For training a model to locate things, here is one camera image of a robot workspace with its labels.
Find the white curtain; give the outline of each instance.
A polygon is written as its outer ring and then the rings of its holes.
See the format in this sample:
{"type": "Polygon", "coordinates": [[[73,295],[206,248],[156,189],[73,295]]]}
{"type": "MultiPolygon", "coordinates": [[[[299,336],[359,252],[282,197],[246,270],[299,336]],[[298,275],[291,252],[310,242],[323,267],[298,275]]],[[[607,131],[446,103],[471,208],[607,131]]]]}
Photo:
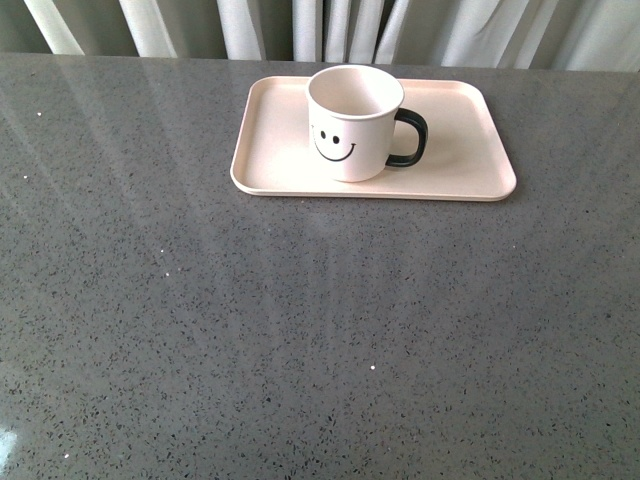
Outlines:
{"type": "Polygon", "coordinates": [[[640,0],[0,0],[0,51],[640,70],[640,0]]]}

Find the white mug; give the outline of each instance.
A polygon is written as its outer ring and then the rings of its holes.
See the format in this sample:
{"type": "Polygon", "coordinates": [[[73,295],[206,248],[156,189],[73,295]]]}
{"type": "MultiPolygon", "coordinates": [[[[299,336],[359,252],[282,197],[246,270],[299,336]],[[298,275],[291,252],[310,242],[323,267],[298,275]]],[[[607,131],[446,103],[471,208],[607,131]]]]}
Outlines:
{"type": "Polygon", "coordinates": [[[427,143],[424,118],[400,108],[404,90],[392,75],[363,65],[327,68],[309,79],[309,148],[313,161],[342,182],[360,182],[385,166],[415,165],[427,143]],[[413,155],[391,155],[395,122],[418,132],[413,155]]]}

